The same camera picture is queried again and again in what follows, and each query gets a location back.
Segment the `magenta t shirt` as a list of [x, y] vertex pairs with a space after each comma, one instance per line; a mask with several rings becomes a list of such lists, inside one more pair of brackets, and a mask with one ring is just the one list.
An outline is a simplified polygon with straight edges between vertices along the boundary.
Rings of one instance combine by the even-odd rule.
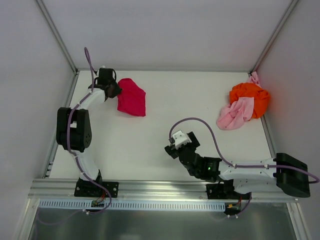
[[146, 92], [141, 89], [131, 78], [123, 78], [118, 82], [122, 89], [117, 96], [117, 110], [135, 116], [146, 116]]

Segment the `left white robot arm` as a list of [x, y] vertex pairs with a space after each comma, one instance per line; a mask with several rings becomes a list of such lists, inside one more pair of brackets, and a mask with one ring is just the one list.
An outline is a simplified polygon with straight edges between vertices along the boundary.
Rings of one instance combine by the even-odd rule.
[[90, 153], [93, 133], [90, 110], [118, 96], [122, 89], [117, 83], [116, 71], [100, 67], [91, 73], [91, 84], [84, 96], [74, 105], [60, 107], [57, 111], [56, 142], [72, 156], [79, 171], [74, 196], [91, 198], [116, 198], [118, 183], [102, 178]]

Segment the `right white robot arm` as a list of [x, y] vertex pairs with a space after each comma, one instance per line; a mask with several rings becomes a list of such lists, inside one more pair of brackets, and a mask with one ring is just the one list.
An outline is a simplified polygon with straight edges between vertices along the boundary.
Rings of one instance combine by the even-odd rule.
[[190, 176], [207, 183], [222, 183], [221, 192], [228, 199], [238, 194], [277, 190], [296, 198], [311, 196], [308, 166], [286, 153], [277, 153], [275, 158], [248, 165], [242, 161], [226, 163], [219, 157], [201, 156], [196, 152], [199, 146], [193, 132], [179, 130], [164, 150], [173, 159], [178, 159]]

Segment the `pink t shirt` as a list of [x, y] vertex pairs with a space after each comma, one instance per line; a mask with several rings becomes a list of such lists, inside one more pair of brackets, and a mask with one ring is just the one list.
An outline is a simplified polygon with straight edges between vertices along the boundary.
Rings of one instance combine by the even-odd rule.
[[[261, 87], [260, 80], [256, 72], [253, 72], [246, 83], [254, 83]], [[250, 121], [253, 114], [254, 98], [240, 97], [232, 104], [228, 104], [220, 111], [216, 125], [221, 130], [235, 130]]]

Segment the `orange t shirt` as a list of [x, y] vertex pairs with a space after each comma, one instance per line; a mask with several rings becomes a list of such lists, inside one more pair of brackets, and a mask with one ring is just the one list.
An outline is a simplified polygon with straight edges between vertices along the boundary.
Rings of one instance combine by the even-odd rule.
[[232, 88], [229, 92], [229, 103], [232, 104], [240, 98], [253, 98], [252, 119], [258, 119], [265, 114], [271, 99], [270, 93], [257, 84], [245, 82]]

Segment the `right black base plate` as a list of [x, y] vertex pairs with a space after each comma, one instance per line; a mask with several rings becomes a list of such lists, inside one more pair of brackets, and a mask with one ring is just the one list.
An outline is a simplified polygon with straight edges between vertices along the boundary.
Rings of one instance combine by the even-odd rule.
[[235, 191], [233, 181], [223, 181], [218, 183], [206, 184], [206, 194], [209, 200], [249, 200], [251, 194], [241, 194]]

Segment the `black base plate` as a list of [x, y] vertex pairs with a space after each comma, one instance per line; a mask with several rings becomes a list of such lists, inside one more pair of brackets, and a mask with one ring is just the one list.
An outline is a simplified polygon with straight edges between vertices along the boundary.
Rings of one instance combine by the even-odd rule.
[[218, 183], [206, 184], [206, 194], [209, 200], [249, 200], [251, 194], [241, 194], [235, 191], [233, 181], [223, 181]]
[[[103, 181], [101, 185], [109, 191], [112, 198], [118, 197], [118, 188], [119, 188], [118, 182]], [[79, 179], [76, 182], [73, 195], [75, 197], [82, 197], [82, 198], [98, 198], [103, 196], [103, 192], [104, 190], [101, 187], [93, 184], [92, 182]]]

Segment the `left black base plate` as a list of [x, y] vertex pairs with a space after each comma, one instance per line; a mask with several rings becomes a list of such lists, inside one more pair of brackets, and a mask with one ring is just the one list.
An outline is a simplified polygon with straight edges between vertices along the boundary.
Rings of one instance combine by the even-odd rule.
[[[118, 188], [119, 188], [118, 182], [103, 181], [101, 185], [109, 191], [112, 198], [118, 197]], [[103, 196], [103, 192], [104, 190], [101, 187], [93, 184], [92, 182], [79, 179], [76, 182], [73, 195], [75, 197], [82, 197], [82, 198], [98, 198]]]

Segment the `left aluminium frame post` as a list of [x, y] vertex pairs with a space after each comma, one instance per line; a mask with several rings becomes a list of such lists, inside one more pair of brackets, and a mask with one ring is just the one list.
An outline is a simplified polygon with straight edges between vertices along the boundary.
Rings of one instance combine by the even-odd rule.
[[34, 0], [34, 2], [37, 5], [42, 17], [44, 18], [50, 32], [52, 33], [53, 38], [58, 44], [58, 47], [61, 50], [66, 62], [68, 63], [68, 66], [70, 67], [71, 71], [76, 75], [78, 73], [78, 68], [74, 63], [45, 2], [43, 0]]

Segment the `aluminium frame post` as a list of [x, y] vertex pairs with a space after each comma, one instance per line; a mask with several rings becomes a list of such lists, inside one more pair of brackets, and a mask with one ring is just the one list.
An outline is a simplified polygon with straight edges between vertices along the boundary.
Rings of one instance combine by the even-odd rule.
[[248, 72], [249, 74], [251, 74], [253, 72], [256, 72], [258, 70], [258, 68], [260, 67], [260, 65], [262, 64], [264, 59], [269, 54], [270, 50], [272, 49], [272, 46], [276, 42], [278, 36], [280, 35], [280, 33], [282, 32], [283, 28], [285, 27], [285, 24], [287, 23], [288, 19], [290, 18], [290, 16], [292, 15], [292, 13], [294, 12], [295, 8], [297, 7], [297, 5], [299, 3], [300, 3], [300, 0], [291, 0], [289, 2], [288, 6], [286, 7], [285, 11], [283, 12], [280, 20], [278, 21], [275, 29], [273, 30], [270, 38], [266, 42], [266, 45], [264, 46], [264, 48], [263, 48], [261, 54], [259, 55], [257, 61], [255, 62], [253, 67]]
[[42, 17], [44, 18], [50, 32], [52, 33], [53, 38], [58, 44], [58, 47], [61, 50], [66, 62], [68, 63], [68, 66], [70, 67], [71, 71], [76, 75], [78, 73], [78, 68], [74, 63], [45, 2], [43, 0], [34, 0], [34, 2], [37, 5]]

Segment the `aluminium mounting rail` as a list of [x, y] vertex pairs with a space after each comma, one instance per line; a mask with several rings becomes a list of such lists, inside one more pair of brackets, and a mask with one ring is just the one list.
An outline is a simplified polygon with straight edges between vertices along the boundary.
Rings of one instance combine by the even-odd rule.
[[[38, 178], [32, 181], [29, 198], [73, 199], [76, 179]], [[118, 200], [204, 201], [206, 183], [201, 181], [119, 180]]]

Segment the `right aluminium frame post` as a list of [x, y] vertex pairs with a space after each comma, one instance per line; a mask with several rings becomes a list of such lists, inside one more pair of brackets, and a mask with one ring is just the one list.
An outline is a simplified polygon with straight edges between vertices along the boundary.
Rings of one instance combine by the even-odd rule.
[[255, 62], [253, 67], [248, 72], [249, 74], [251, 74], [253, 72], [256, 72], [258, 70], [258, 68], [260, 67], [260, 65], [262, 64], [264, 59], [269, 54], [270, 50], [272, 49], [272, 46], [276, 42], [278, 36], [280, 35], [280, 33], [282, 32], [283, 28], [285, 27], [285, 24], [287, 23], [288, 19], [290, 18], [290, 16], [292, 15], [292, 13], [294, 12], [295, 8], [297, 7], [297, 5], [299, 3], [300, 3], [300, 0], [291, 0], [289, 2], [288, 6], [286, 7], [285, 11], [283, 12], [280, 20], [278, 21], [275, 29], [273, 30], [270, 38], [266, 42], [266, 45], [264, 46], [264, 48], [263, 48], [261, 54], [259, 55], [257, 61]]

